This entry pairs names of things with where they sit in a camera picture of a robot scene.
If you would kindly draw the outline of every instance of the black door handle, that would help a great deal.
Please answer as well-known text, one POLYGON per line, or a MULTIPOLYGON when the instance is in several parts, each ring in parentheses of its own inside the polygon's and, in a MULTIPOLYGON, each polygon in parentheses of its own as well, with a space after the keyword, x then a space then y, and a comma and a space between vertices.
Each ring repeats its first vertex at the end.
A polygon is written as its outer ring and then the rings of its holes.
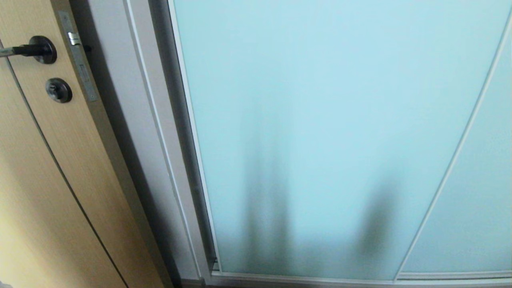
POLYGON ((0 57, 13 55, 33 56, 37 61, 43 64, 55 63, 57 60, 57 50, 55 50, 55 46, 44 36, 34 36, 30 38, 28 45, 0 49, 0 57))

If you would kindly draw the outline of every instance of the frosted glass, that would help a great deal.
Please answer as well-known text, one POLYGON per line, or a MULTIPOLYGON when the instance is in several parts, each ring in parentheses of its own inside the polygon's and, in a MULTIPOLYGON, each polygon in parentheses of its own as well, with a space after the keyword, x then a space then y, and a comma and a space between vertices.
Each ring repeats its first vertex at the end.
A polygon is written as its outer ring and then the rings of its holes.
POLYGON ((510 38, 405 272, 512 270, 510 38))
POLYGON ((174 3, 222 270, 393 279, 510 1, 174 3))

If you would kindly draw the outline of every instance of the door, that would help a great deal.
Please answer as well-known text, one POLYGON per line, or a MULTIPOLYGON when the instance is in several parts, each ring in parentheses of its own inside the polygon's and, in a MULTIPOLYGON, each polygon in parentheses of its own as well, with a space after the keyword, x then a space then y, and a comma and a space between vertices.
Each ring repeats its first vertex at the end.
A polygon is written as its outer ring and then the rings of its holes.
POLYGON ((125 287, 6 58, 0 59, 0 79, 0 281, 14 288, 125 287))
POLYGON ((51 41, 54 63, 13 55, 1 64, 0 281, 14 288, 171 287, 69 3, 2 2, 3 47, 34 36, 51 41), (51 78, 68 85, 70 101, 49 97, 51 78))
POLYGON ((509 0, 169 6, 216 275, 512 275, 509 0))

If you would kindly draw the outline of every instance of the metal frame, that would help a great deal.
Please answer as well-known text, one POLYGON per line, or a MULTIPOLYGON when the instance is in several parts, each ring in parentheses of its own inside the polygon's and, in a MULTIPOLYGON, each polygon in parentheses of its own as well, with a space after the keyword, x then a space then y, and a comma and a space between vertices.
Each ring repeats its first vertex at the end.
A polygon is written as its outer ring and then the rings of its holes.
POLYGON ((167 172, 173 182, 198 278, 202 277, 208 283, 210 269, 185 170, 149 3, 147 0, 124 0, 124 4, 139 68, 144 78, 147 100, 150 103, 160 145, 166 157, 167 172))
MULTIPOLYGON (((458 152, 462 147, 469 129, 472 126, 474 116, 478 112, 480 103, 482 102, 485 91, 488 87, 488 82, 494 72, 494 67, 499 58, 499 54, 503 48, 503 40, 500 42, 500 46, 497 50, 497 55, 493 61, 492 67, 487 76, 486 84, 482 88, 479 96, 479 100, 472 113, 470 121, 467 124, 464 134, 461 138, 460 144, 453 156, 452 162, 447 168, 446 175, 444 176, 439 189, 434 196, 431 206, 427 211, 423 222, 418 229, 418 232, 411 243, 411 246, 404 257, 404 260, 398 270, 394 280, 359 280, 359 279, 328 279, 328 278, 314 278, 314 277, 291 277, 291 276, 272 276, 272 275, 256 275, 256 274, 239 274, 239 273, 223 273, 220 267, 220 271, 211 271, 208 267, 207 259, 205 256, 205 250, 202 243, 198 215, 194 208, 193 199, 191 197, 191 189, 188 183, 188 178, 185 170, 184 159, 182 157, 182 150, 178 140, 178 131, 176 129, 176 123, 173 116, 172 106, 169 100, 169 91, 167 89, 166 79, 162 68, 162 60, 159 55, 157 40, 155 36, 155 30, 153 27, 152 16, 148 5, 148 0, 124 0, 126 14, 131 24, 132 36, 134 39, 134 46, 137 52, 139 61, 139 67, 142 75, 144 75, 145 88, 148 95, 148 101, 150 103, 153 118, 157 130, 159 132, 160 144, 162 151, 166 156, 166 165, 169 176, 171 177, 174 188, 175 196, 180 206, 180 212, 183 218, 183 224, 188 233, 187 237, 189 245, 193 253, 198 276, 204 278, 207 285, 219 285, 219 286, 247 286, 247 287, 270 287, 275 285, 280 286, 328 286, 328 287, 426 287, 435 285, 437 287, 509 287, 511 283, 511 272, 510 271, 496 271, 496 272, 478 272, 478 273, 403 273, 401 272, 410 252, 412 251, 414 244, 416 243, 419 234, 424 227, 430 212, 432 211, 437 199, 439 198, 440 191, 442 190, 444 183, 449 176, 451 168, 455 163, 458 152), (460 280, 464 278, 471 278, 471 280, 460 280), (414 279, 435 279, 435 280, 414 280, 414 279)), ((168 0, 169 2, 169 13, 172 21, 173 33, 176 41, 176 49, 178 52, 179 65, 181 70, 181 76, 183 79, 183 87, 185 90, 185 97, 187 100, 187 108, 190 116, 190 123, 193 131, 194 145, 197 151, 197 158, 200 167, 200 174, 202 180, 202 186, 204 196, 206 198, 208 218, 210 228, 214 238, 214 246, 217 258, 219 257, 219 251, 217 246, 217 240, 215 237, 215 228, 213 226, 211 210, 209 207, 207 187, 204 177, 204 171, 202 167, 201 153, 199 150, 199 143, 197 138, 197 131, 194 121, 194 112, 191 107, 190 93, 188 89, 188 82, 186 78, 186 71, 183 62, 183 54, 181 50, 181 42, 179 37, 176 12, 174 8, 174 0, 168 0)), ((510 32, 510 15, 507 22, 507 28, 504 33, 510 32)))

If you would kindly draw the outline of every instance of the door groove line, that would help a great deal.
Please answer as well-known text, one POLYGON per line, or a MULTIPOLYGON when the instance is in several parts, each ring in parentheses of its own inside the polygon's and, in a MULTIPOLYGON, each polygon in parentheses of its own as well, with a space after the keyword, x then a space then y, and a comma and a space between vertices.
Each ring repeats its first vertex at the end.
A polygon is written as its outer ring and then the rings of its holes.
POLYGON ((505 27, 503 29, 500 41, 498 42, 498 46, 496 48, 493 60, 489 67, 489 71, 487 72, 484 83, 482 85, 482 88, 481 88, 478 98, 476 100, 475 106, 473 107, 473 110, 471 111, 471 115, 466 123, 466 126, 464 127, 464 130, 460 137, 459 143, 457 144, 457 146, 455 148, 453 156, 450 160, 450 163, 448 164, 448 167, 446 168, 446 171, 441 179, 441 182, 439 183, 436 193, 434 194, 434 197, 432 198, 432 201, 430 202, 429 208, 427 209, 427 211, 423 217, 423 220, 421 221, 421 224, 418 227, 416 235, 414 235, 414 238, 409 246, 409 249, 407 250, 407 253, 404 256, 403 261, 400 264, 398 271, 396 272, 393 282, 396 282, 398 280, 400 273, 402 272, 405 264, 407 263, 407 260, 409 259, 409 256, 411 255, 412 250, 414 249, 414 246, 416 245, 416 243, 419 239, 419 236, 421 235, 421 232, 423 231, 423 228, 425 227, 425 225, 432 213, 432 210, 434 209, 434 206, 436 205, 437 200, 439 199, 439 196, 441 195, 442 190, 444 189, 444 186, 446 185, 446 182, 448 181, 448 178, 450 177, 450 174, 455 166, 455 163, 457 162, 457 160, 459 158, 460 152, 462 151, 462 147, 464 146, 464 143, 467 140, 469 132, 470 132, 471 128, 473 127, 473 123, 475 122, 476 116, 480 110, 480 107, 482 106, 484 99, 485 99, 485 95, 490 86, 490 81, 493 78, 494 71, 496 70, 496 66, 498 65, 498 61, 499 61, 500 56, 505 47, 505 40, 507 39, 507 36, 510 34, 510 28, 512 26, 511 16, 512 16, 512 9, 508 13, 507 21, 505 22, 505 27))
MULTIPOLYGON (((0 40, 0 49, 3 48, 4 46, 2 45, 2 42, 0 40)), ((126 286, 126 288, 129 288, 128 287, 128 283, 125 281, 123 275, 121 274, 121 272, 119 271, 119 268, 117 267, 116 263, 114 262, 114 260, 112 259, 112 257, 110 256, 110 253, 107 251, 105 245, 103 244, 103 241, 101 241, 96 229, 94 229, 89 217, 87 216, 85 210, 83 209, 82 205, 80 204, 80 202, 78 201, 78 198, 76 197, 76 194, 75 192, 73 191, 73 188, 71 187, 71 185, 69 184, 68 182, 68 179, 66 178, 65 174, 64 174, 64 171, 62 171, 62 168, 60 167, 59 163, 57 162, 57 158, 55 158, 55 155, 53 154, 53 151, 50 147, 50 145, 48 144, 48 141, 46 140, 44 134, 42 133, 42 130, 41 130, 41 127, 39 126, 39 123, 37 122, 35 116, 34 116, 34 113, 32 112, 32 109, 30 108, 30 104, 28 103, 27 101, 27 98, 25 97, 25 94, 19 84, 19 81, 18 81, 18 78, 16 76, 16 73, 14 72, 14 70, 12 69, 12 66, 11 66, 11 62, 9 61, 9 58, 6 57, 6 63, 7 63, 7 67, 9 67, 9 70, 11 71, 12 75, 13 75, 13 78, 14 78, 14 82, 16 83, 16 86, 18 87, 18 90, 19 90, 19 93, 21 94, 22 98, 23 98, 23 102, 25 103, 25 106, 27 107, 27 109, 29 110, 29 114, 30 114, 30 117, 32 118, 32 120, 34 121, 34 124, 39 132, 39 134, 41 135, 41 138, 44 142, 44 144, 46 145, 46 148, 48 149, 48 151, 50 152, 50 156, 52 157, 53 159, 53 162, 55 163, 55 165, 57 166, 57 169, 59 170, 59 173, 60 175, 62 176, 62 178, 64 179, 64 182, 66 183, 66 186, 68 187, 68 189, 70 190, 71 192, 71 195, 73 195, 73 198, 75 199, 75 202, 77 203, 78 207, 80 208, 80 210, 82 211, 82 214, 83 216, 86 218, 86 221, 87 223, 89 224, 89 227, 92 229, 94 235, 96 236, 96 239, 98 239, 101 247, 103 248, 103 250, 105 251, 107 257, 109 258, 110 262, 112 263, 112 265, 114 266, 114 269, 116 270, 117 274, 119 275, 119 277, 121 278, 121 280, 123 281, 124 285, 126 286)))

